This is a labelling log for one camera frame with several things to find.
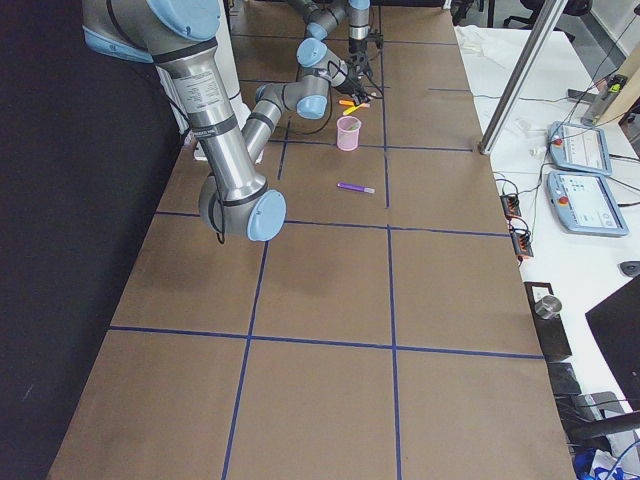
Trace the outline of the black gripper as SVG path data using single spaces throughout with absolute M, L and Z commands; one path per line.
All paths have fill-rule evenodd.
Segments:
M 337 86 L 337 91 L 352 98 L 363 96 L 363 87 L 358 76 L 348 76 Z
M 378 50 L 383 47 L 383 35 L 369 26 L 349 27 L 349 65 L 355 70 L 370 70 L 368 44 L 373 42 Z

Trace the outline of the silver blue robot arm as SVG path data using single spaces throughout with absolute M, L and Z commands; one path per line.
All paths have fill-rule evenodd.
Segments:
M 326 39 L 340 24 L 349 24 L 349 62 L 358 75 L 371 75 L 368 44 L 373 42 L 378 50 L 383 47 L 382 35 L 370 25 L 370 5 L 367 0 L 331 1 L 321 7 L 316 1 L 288 0 L 303 19 L 306 32 L 317 40 Z
M 224 78 L 232 62 L 216 58 L 218 35 L 226 27 L 218 1 L 85 1 L 85 42 L 103 55 L 152 63 L 166 71 L 201 145 L 211 172 L 199 197 L 200 216 L 220 241 L 242 235 L 266 242 L 281 230 L 286 201 L 255 169 L 281 116 L 293 111 L 320 119 L 331 90 L 367 103 L 360 78 L 368 71 L 365 55 L 370 32 L 369 2 L 334 1 L 320 8 L 313 1 L 291 7 L 306 24 L 296 59 L 301 80 L 266 84 L 256 106 L 239 123 Z

